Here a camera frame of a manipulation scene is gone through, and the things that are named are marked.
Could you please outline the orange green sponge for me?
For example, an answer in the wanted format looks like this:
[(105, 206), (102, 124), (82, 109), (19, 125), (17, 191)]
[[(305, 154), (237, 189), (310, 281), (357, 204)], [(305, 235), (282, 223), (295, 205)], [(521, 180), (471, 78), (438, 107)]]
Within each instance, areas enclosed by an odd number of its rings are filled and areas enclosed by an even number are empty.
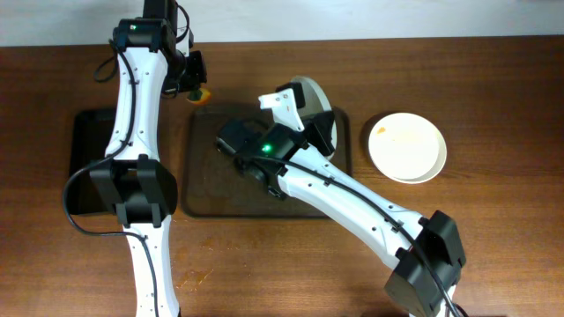
[(206, 88), (198, 88), (187, 94), (186, 100), (196, 106), (202, 106), (211, 98), (211, 93)]

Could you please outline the white plate with ketchup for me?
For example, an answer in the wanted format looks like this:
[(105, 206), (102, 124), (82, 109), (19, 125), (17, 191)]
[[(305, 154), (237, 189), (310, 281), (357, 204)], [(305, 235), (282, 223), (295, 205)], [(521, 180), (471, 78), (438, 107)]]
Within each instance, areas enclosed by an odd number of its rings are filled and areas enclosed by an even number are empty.
[(410, 113), (387, 114), (369, 130), (368, 156), (391, 180), (420, 184), (446, 165), (448, 150), (440, 130), (428, 119)]

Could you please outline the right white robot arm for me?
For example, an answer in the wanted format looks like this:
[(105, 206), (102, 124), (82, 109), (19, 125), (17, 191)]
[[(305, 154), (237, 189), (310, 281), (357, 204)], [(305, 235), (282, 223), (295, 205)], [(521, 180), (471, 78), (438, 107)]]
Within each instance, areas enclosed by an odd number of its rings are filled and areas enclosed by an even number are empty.
[(309, 116), (302, 85), (296, 81), (258, 98), (273, 125), (236, 152), (244, 172), (254, 172), (267, 190), (315, 207), (364, 242), (391, 269), (388, 295), (412, 316), (464, 316), (454, 291), (466, 263), (453, 218), (441, 211), (426, 218), (394, 204), (331, 164), (307, 139), (315, 119), (332, 126), (333, 112)]

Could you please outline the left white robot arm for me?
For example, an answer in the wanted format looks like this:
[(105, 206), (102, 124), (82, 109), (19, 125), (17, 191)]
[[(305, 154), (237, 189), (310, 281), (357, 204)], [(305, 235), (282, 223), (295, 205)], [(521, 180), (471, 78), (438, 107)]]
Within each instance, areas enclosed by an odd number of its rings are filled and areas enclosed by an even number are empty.
[(129, 244), (138, 316), (181, 313), (172, 281), (169, 232), (177, 204), (175, 177), (160, 163), (160, 99), (185, 92), (210, 97), (200, 52), (182, 52), (172, 18), (123, 19), (113, 33), (120, 85), (114, 134), (90, 178)]

